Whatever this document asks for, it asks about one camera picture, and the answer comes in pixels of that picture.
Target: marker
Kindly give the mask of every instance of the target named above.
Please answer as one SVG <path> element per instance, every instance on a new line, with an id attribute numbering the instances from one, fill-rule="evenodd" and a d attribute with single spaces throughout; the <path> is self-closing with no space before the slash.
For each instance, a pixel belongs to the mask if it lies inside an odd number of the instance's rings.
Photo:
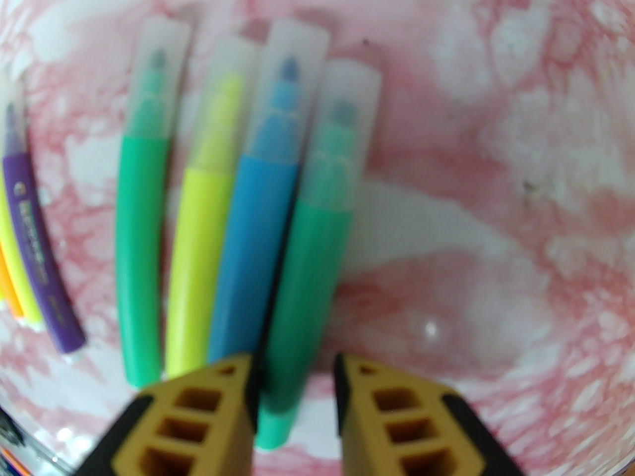
<path id="1" fill-rule="evenodd" d="M 11 277 L 9 276 L 9 269 L 6 266 L 4 260 L 4 254 L 0 248 L 0 290 L 2 290 L 3 297 L 6 300 L 6 304 L 9 306 L 9 311 L 13 318 L 22 323 L 24 322 L 24 313 L 18 301 L 18 297 L 15 294 L 13 284 L 11 283 Z"/>
<path id="2" fill-rule="evenodd" d="M 27 149 L 22 79 L 9 81 L 4 109 L 4 185 L 24 267 L 55 349 L 70 354 L 86 343 L 66 294 L 46 233 Z"/>
<path id="3" fill-rule="evenodd" d="M 9 104 L 13 83 L 9 79 L 8 69 L 0 70 L 0 112 Z M 2 140 L 2 150 L 6 147 L 4 138 L 6 136 L 6 114 L 0 113 L 0 140 Z M 35 331 L 43 331 L 44 320 L 42 318 L 38 302 L 31 287 L 27 270 L 22 262 L 22 254 L 18 247 L 18 240 L 13 231 L 13 221 L 7 200 L 6 185 L 4 184 L 4 168 L 0 164 L 0 252 L 4 257 L 8 276 L 16 295 L 16 303 L 19 304 L 23 313 L 23 322 Z"/>
<path id="4" fill-rule="evenodd" d="M 236 173 L 208 362 L 258 347 L 328 41 L 326 30 L 297 20 L 272 26 Z"/>
<path id="5" fill-rule="evenodd" d="M 146 20 L 137 46 L 116 212 L 116 280 L 128 382 L 161 377 L 161 231 L 170 135 L 190 27 Z"/>
<path id="6" fill-rule="evenodd" d="M 260 60 L 260 46 L 221 39 L 211 59 L 181 188 L 166 329 L 169 378 L 203 367 L 216 278 L 227 226 L 240 136 Z"/>
<path id="7" fill-rule="evenodd" d="M 31 472 L 7 449 L 2 449 L 6 464 L 20 476 L 32 476 Z"/>
<path id="8" fill-rule="evenodd" d="M 264 357 L 256 446 L 286 442 L 330 311 L 377 111 L 381 74 L 327 63 Z"/>
<path id="9" fill-rule="evenodd" d="M 2 185 L 0 185 L 0 251 L 4 257 L 17 303 L 22 308 L 24 315 L 22 319 L 27 326 L 35 331 L 43 331 L 45 326 L 38 300 L 36 300 L 33 288 L 31 288 L 27 270 L 22 262 L 18 240 L 13 232 L 13 221 L 4 185 L 4 168 L 2 166 L 0 166 L 0 179 L 2 179 Z"/>

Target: blue marker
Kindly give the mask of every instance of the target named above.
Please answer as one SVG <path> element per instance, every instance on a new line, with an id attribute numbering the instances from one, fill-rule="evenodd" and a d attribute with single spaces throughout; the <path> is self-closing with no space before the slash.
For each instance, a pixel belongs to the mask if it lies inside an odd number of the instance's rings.
<path id="1" fill-rule="evenodd" d="M 208 362 L 260 342 L 297 181 L 326 30 L 278 20 L 263 54 L 218 272 Z"/>

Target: purple marker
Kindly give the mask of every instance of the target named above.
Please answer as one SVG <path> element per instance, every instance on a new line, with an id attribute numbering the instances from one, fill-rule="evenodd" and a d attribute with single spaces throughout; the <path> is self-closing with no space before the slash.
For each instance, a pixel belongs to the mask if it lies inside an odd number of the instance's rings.
<path id="1" fill-rule="evenodd" d="M 4 184 L 13 229 L 33 292 L 57 351 L 72 353 L 86 343 L 62 284 L 38 202 L 25 125 L 16 104 L 6 107 Z"/>

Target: marble surface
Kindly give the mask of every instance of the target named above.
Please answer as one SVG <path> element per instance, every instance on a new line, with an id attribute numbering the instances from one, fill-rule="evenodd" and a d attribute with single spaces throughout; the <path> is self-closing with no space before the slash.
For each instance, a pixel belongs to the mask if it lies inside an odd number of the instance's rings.
<path id="1" fill-rule="evenodd" d="M 0 313 L 0 404 L 76 464 L 131 397 L 113 215 L 136 34 L 197 22 L 168 188 L 221 34 L 319 14 L 332 55 L 383 51 L 385 90 L 331 324 L 288 447 L 258 476 L 341 472 L 345 349 L 456 386 L 530 476 L 612 475 L 635 452 L 635 0 L 0 0 L 28 68 L 48 230 L 89 336 L 69 365 Z M 166 271 L 169 267 L 166 252 Z"/>

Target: square hole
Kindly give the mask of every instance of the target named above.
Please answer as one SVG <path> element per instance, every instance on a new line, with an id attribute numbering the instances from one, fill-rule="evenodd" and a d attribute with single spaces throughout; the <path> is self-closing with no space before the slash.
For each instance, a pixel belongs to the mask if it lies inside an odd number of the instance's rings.
<path id="1" fill-rule="evenodd" d="M 386 430 L 388 431 L 390 440 L 395 444 L 399 444 L 400 442 L 413 442 L 438 435 L 435 426 L 427 418 L 389 423 L 386 425 Z"/>
<path id="2" fill-rule="evenodd" d="M 373 397 L 377 409 L 380 411 L 400 411 L 417 408 L 421 405 L 417 395 L 406 388 L 378 390 L 374 392 Z"/>
<path id="3" fill-rule="evenodd" d="M 437 451 L 404 457 L 401 468 L 406 476 L 452 476 L 456 462 L 448 451 Z"/>
<path id="4" fill-rule="evenodd" d="M 141 472 L 147 476 L 188 476 L 193 463 L 190 456 L 149 448 L 141 458 Z"/>
<path id="5" fill-rule="evenodd" d="M 374 368 L 369 367 L 367 365 L 360 365 L 359 373 L 365 376 L 374 376 L 375 374 L 377 374 L 377 371 Z"/>
<path id="6" fill-rule="evenodd" d="M 208 429 L 209 426 L 204 423 L 167 417 L 161 423 L 157 433 L 165 437 L 188 440 L 200 444 L 205 440 Z"/>
<path id="7" fill-rule="evenodd" d="M 233 365 L 229 365 L 229 367 L 224 367 L 218 371 L 218 375 L 220 376 L 233 376 L 236 372 L 236 367 Z"/>
<path id="8" fill-rule="evenodd" d="M 195 409 L 198 411 L 214 412 L 220 403 L 220 392 L 204 390 L 202 388 L 188 388 L 183 390 L 175 402 L 175 406 Z"/>

